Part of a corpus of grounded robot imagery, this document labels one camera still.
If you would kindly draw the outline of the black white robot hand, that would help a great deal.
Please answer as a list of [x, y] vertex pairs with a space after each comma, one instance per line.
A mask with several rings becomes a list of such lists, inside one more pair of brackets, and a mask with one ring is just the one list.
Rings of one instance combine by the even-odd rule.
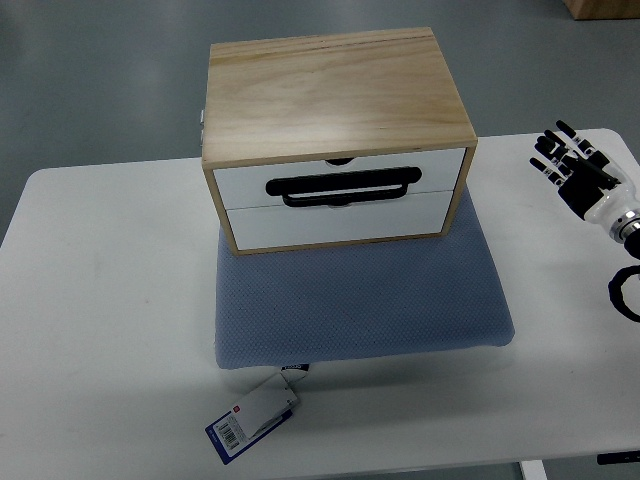
[[605, 230], [639, 216], [636, 187], [622, 168], [565, 122], [546, 130], [534, 148], [543, 158], [529, 163], [557, 188], [580, 219]]

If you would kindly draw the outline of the robot arm with metal wrist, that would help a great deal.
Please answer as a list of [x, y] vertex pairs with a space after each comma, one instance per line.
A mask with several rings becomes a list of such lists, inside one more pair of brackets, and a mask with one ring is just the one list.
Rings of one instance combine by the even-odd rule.
[[609, 236], [621, 244], [635, 259], [640, 259], [639, 210], [628, 210], [619, 216], [609, 230]]

